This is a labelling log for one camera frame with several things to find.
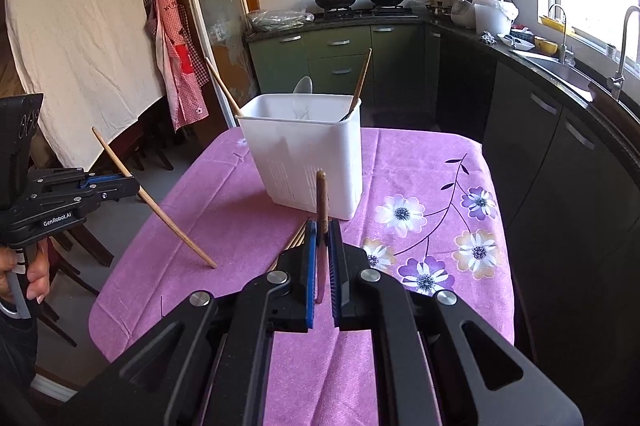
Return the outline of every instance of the chrome faucet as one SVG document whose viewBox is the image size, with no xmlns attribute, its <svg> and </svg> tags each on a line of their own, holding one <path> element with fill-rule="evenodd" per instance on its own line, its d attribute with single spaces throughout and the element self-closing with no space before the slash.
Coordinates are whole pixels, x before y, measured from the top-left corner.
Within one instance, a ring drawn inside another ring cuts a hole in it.
<svg viewBox="0 0 640 426">
<path fill-rule="evenodd" d="M 607 86 L 611 89 L 611 95 L 616 101 L 620 98 L 622 83 L 624 83 L 625 81 L 625 77 L 622 75 L 622 71 L 625 69 L 626 29 L 629 25 L 629 17 L 634 11 L 640 15 L 640 7 L 638 7 L 637 5 L 632 5 L 626 10 L 625 23 L 622 26 L 622 48 L 620 49 L 620 64 L 618 66 L 618 72 L 616 72 L 615 76 L 607 80 Z"/>
<path fill-rule="evenodd" d="M 564 9 L 562 8 L 562 5 L 560 5 L 559 3 L 555 3 L 553 4 L 551 7 L 549 7 L 549 10 L 547 12 L 550 13 L 551 10 L 557 7 L 560 9 L 560 11 L 562 11 L 562 14 L 564 15 L 564 30 L 562 31 L 562 45 L 560 45 L 558 47 L 558 61 L 560 61 L 560 63 L 562 63 L 564 65 L 564 61 L 566 59 L 566 54 L 567 54 L 567 50 L 566 50 L 566 13 L 564 12 Z"/>
</svg>

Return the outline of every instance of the drawer handle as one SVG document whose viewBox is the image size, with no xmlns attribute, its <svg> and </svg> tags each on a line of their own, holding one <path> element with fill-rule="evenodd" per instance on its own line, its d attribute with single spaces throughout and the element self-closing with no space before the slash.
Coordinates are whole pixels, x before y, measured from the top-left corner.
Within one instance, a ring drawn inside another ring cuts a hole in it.
<svg viewBox="0 0 640 426">
<path fill-rule="evenodd" d="M 555 108 L 554 106 L 551 106 L 550 104 L 546 104 L 546 102 L 544 102 L 542 99 L 540 99 L 536 94 L 531 93 L 531 99 L 533 99 L 533 101 L 540 105 L 542 107 L 543 110 L 548 111 L 548 113 L 550 114 L 557 114 L 558 113 L 558 109 Z"/>
<path fill-rule="evenodd" d="M 596 145 L 594 145 L 593 142 L 591 142 L 589 139 L 583 136 L 580 132 L 578 132 L 570 122 L 567 122 L 566 128 L 567 130 L 569 130 L 569 132 L 571 132 L 571 134 L 578 140 L 580 144 L 586 146 L 590 150 L 593 150 L 596 148 Z"/>
</svg>

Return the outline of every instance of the purple tablecloth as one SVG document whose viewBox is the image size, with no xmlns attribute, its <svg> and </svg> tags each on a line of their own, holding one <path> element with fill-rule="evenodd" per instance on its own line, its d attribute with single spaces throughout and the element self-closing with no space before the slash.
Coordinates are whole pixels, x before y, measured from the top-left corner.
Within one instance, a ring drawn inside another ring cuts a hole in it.
<svg viewBox="0 0 640 426">
<path fill-rule="evenodd" d="M 358 211 L 341 223 L 344 241 L 412 290 L 453 289 L 513 343 L 504 233 L 481 146 L 457 135 L 364 128 L 362 174 Z M 191 292 L 224 295 L 263 274 L 307 216 L 271 202 L 239 128 L 205 150 L 162 207 L 220 267 L 206 266 L 151 216 L 89 318 L 109 360 Z M 370 335 L 334 329 L 325 298 L 312 332 L 276 334 L 264 423 L 376 422 Z"/>
</svg>

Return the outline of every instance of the metal bolt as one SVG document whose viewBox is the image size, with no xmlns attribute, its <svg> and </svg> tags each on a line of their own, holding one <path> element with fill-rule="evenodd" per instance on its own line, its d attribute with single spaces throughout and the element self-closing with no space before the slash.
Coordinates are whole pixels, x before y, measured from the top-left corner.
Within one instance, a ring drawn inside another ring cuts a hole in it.
<svg viewBox="0 0 640 426">
<path fill-rule="evenodd" d="M 211 296 L 204 291 L 196 291 L 189 296 L 189 303 L 194 307 L 204 307 L 204 305 L 209 305 L 210 301 Z"/>
<path fill-rule="evenodd" d="M 271 271 L 267 275 L 267 280 L 269 283 L 273 283 L 274 285 L 280 285 L 287 281 L 288 275 L 284 271 Z"/>
<path fill-rule="evenodd" d="M 380 280 L 380 271 L 375 269 L 365 269 L 364 271 L 360 272 L 360 277 L 364 281 L 376 282 Z"/>
<path fill-rule="evenodd" d="M 451 291 L 439 291 L 436 298 L 443 305 L 454 305 L 458 301 L 458 297 Z"/>
</svg>

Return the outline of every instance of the flower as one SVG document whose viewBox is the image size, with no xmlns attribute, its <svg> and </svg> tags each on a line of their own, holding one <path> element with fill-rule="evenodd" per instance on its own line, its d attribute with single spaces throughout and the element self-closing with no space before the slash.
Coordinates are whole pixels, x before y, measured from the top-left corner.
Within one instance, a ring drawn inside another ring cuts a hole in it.
<svg viewBox="0 0 640 426">
<path fill-rule="evenodd" d="M 481 186 L 469 188 L 469 194 L 462 195 L 462 207 L 469 208 L 469 216 L 478 220 L 484 220 L 486 216 L 495 218 L 498 214 L 494 196 Z"/>
<path fill-rule="evenodd" d="M 385 197 L 385 205 L 376 207 L 375 221 L 386 224 L 387 231 L 395 230 L 400 238 L 404 238 L 408 230 L 420 232 L 422 226 L 427 223 L 423 213 L 424 206 L 417 198 L 405 199 L 401 194 L 397 194 Z"/>
<path fill-rule="evenodd" d="M 401 281 L 407 287 L 420 294 L 432 295 L 453 288 L 456 279 L 444 267 L 444 262 L 439 262 L 433 256 L 426 256 L 424 262 L 409 258 L 406 265 L 398 268 L 398 274 L 404 277 Z"/>
<path fill-rule="evenodd" d="M 367 253 L 369 265 L 375 269 L 386 271 L 396 263 L 394 250 L 384 246 L 379 240 L 365 238 L 362 243 L 362 249 Z"/>
<path fill-rule="evenodd" d="M 465 231 L 456 237 L 458 250 L 453 253 L 460 271 L 469 270 L 474 278 L 491 278 L 495 267 L 502 265 L 502 249 L 495 243 L 495 235 L 484 229 Z"/>
</svg>

